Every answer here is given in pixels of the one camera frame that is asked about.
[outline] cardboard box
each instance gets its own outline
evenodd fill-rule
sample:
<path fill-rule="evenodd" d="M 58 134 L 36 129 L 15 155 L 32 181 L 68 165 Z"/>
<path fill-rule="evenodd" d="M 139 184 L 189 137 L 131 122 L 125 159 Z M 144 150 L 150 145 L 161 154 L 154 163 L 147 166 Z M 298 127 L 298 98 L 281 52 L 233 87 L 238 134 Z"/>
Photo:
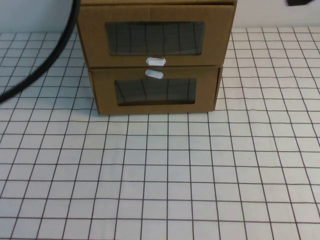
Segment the cardboard box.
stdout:
<path fill-rule="evenodd" d="M 213 111 L 236 5 L 237 0 L 82 0 L 77 27 L 98 112 Z M 148 58 L 166 62 L 155 67 Z"/>
<path fill-rule="evenodd" d="M 78 31 L 89 68 L 221 66 L 236 0 L 82 0 Z"/>
<path fill-rule="evenodd" d="M 146 76 L 146 70 L 163 79 Z M 222 67 L 105 68 L 89 71 L 98 112 L 163 114 L 211 112 L 217 102 Z"/>

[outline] grid pattern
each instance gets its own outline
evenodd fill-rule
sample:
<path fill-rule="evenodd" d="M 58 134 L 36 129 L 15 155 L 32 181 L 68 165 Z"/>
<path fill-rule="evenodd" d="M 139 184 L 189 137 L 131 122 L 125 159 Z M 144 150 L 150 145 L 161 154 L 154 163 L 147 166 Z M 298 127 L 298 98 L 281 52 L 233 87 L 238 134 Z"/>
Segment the grid pattern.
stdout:
<path fill-rule="evenodd" d="M 163 78 L 114 81 L 115 94 L 120 106 L 194 104 L 196 78 Z"/>
<path fill-rule="evenodd" d="M 2 33 L 0 90 L 59 34 Z M 100 116 L 77 34 L 0 106 L 0 239 L 319 240 L 320 28 L 234 29 L 217 109 Z"/>
<path fill-rule="evenodd" d="M 200 55 L 204 22 L 107 22 L 109 52 L 124 55 Z"/>

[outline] white plastic handle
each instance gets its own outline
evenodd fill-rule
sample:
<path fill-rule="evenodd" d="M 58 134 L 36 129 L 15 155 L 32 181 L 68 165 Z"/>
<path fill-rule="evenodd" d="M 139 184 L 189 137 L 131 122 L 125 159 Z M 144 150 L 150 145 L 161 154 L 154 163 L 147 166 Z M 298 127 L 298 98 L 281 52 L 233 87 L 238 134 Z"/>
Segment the white plastic handle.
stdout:
<path fill-rule="evenodd" d="M 147 75 L 150 78 L 154 79 L 162 79 L 164 77 L 164 74 L 160 71 L 155 71 L 155 70 L 146 70 L 145 75 Z"/>
<path fill-rule="evenodd" d="M 163 67 L 167 61 L 164 58 L 148 57 L 145 62 L 149 66 Z"/>

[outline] wall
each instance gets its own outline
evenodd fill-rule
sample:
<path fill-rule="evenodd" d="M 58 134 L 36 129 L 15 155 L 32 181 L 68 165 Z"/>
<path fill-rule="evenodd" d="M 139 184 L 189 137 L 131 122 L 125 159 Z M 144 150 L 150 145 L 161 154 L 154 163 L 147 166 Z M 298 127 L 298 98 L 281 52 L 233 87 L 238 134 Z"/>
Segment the wall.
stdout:
<path fill-rule="evenodd" d="M 60 32 L 71 0 L 0 0 L 0 32 Z M 320 0 L 287 7 L 285 0 L 238 0 L 234 27 L 320 26 Z"/>

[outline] black object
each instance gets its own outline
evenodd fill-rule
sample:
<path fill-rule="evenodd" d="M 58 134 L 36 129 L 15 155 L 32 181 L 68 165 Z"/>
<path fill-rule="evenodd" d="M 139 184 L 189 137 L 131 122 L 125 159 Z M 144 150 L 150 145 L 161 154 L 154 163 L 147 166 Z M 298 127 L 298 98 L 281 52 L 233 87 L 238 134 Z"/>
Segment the black object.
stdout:
<path fill-rule="evenodd" d="M 0 104 L 4 103 L 5 101 L 13 98 L 18 93 L 22 92 L 24 89 L 29 87 L 35 81 L 37 81 L 49 68 L 55 63 L 58 57 L 61 55 L 63 50 L 65 49 L 71 34 L 74 31 L 74 28 L 77 23 L 78 14 L 80 11 L 80 4 L 81 0 L 73 0 L 71 12 L 68 18 L 68 22 L 64 28 L 64 31 L 53 49 L 52 53 L 49 57 L 41 64 L 39 68 L 37 68 L 34 72 L 32 72 L 29 76 L 27 76 L 23 81 L 18 83 L 16 86 L 11 88 L 10 90 L 4 92 L 0 95 Z"/>
<path fill-rule="evenodd" d="M 311 3 L 314 0 L 286 0 L 289 6 L 302 6 Z"/>

